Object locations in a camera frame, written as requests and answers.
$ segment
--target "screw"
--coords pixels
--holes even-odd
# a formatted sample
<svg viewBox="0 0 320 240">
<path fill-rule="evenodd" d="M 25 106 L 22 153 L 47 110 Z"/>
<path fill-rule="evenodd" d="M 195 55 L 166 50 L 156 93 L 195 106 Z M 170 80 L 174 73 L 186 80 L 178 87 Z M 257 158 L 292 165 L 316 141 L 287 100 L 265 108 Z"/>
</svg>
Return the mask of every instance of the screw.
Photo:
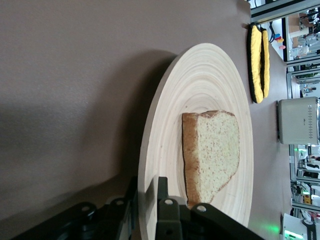
<svg viewBox="0 0 320 240">
<path fill-rule="evenodd" d="M 202 205 L 197 206 L 196 209 L 197 209 L 199 212 L 202 212 L 202 213 L 204 213 L 205 211 L 207 211 L 206 207 L 205 207 L 205 206 L 202 206 Z"/>
<path fill-rule="evenodd" d="M 86 211 L 88 211 L 89 209 L 90 209 L 90 207 L 84 206 L 84 207 L 81 208 L 81 211 L 82 211 L 82 212 L 86 212 Z"/>
<path fill-rule="evenodd" d="M 171 199 L 166 199 L 166 200 L 164 201 L 164 203 L 167 204 L 167 205 L 172 205 L 172 204 L 174 204 L 174 202 L 173 202 Z"/>
<path fill-rule="evenodd" d="M 124 201 L 122 201 L 122 200 L 119 200 L 119 201 L 116 201 L 116 203 L 115 204 L 117 204 L 118 206 L 119 205 L 122 205 L 122 204 L 124 204 Z"/>
</svg>

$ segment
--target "oven mitt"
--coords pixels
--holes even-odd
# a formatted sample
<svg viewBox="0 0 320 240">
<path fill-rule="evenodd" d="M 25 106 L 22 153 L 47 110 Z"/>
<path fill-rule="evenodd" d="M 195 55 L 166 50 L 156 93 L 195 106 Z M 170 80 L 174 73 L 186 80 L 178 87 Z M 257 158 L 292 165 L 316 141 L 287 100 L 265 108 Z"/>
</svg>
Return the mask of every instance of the oven mitt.
<svg viewBox="0 0 320 240">
<path fill-rule="evenodd" d="M 268 31 L 261 28 L 262 31 L 262 45 L 263 45 L 263 55 L 261 56 L 263 66 L 263 85 L 261 84 L 263 97 L 266 98 L 269 95 L 269 84 L 270 84 L 270 60 L 269 60 L 269 38 Z"/>
<path fill-rule="evenodd" d="M 269 94 L 269 40 L 266 29 L 249 26 L 247 36 L 249 87 L 252 100 L 259 104 Z"/>
</svg>

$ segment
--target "cable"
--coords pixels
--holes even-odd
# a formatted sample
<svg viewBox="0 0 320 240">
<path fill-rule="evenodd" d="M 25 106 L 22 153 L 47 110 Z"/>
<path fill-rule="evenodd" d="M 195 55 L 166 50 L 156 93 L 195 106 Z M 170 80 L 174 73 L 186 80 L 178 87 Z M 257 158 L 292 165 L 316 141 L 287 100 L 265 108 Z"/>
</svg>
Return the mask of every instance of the cable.
<svg viewBox="0 0 320 240">
<path fill-rule="evenodd" d="M 272 27 L 272 21 L 269 22 L 269 24 L 270 24 L 269 28 L 270 28 L 270 31 L 271 31 L 271 37 L 270 37 L 269 43 L 272 43 L 275 40 L 275 35 L 276 34 L 275 34 L 274 28 Z"/>
</svg>

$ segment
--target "wooden tray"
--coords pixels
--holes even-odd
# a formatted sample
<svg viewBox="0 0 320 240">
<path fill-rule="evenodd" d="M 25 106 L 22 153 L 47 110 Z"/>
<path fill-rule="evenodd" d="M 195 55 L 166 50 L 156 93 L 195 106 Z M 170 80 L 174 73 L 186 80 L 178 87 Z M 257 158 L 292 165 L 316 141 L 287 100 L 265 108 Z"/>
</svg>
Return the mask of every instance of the wooden tray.
<svg viewBox="0 0 320 240">
<path fill-rule="evenodd" d="M 138 170 L 142 239 L 155 238 L 159 176 L 168 177 L 170 196 L 187 199 L 182 157 L 182 113 L 219 109 L 234 113 L 238 121 L 240 163 L 236 174 L 211 204 L 244 226 L 248 225 L 254 155 L 247 95 L 229 56 L 216 45 L 202 43 L 186 50 L 172 62 L 149 109 Z"/>
</svg>

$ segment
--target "white bread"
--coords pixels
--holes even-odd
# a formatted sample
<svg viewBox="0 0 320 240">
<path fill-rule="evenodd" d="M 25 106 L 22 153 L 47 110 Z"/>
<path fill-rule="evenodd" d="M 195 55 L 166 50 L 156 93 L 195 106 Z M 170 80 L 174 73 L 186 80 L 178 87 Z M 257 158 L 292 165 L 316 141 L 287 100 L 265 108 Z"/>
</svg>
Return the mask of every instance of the white bread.
<svg viewBox="0 0 320 240">
<path fill-rule="evenodd" d="M 211 203 L 231 180 L 240 161 L 235 115 L 224 110 L 182 114 L 182 140 L 188 205 Z"/>
</svg>

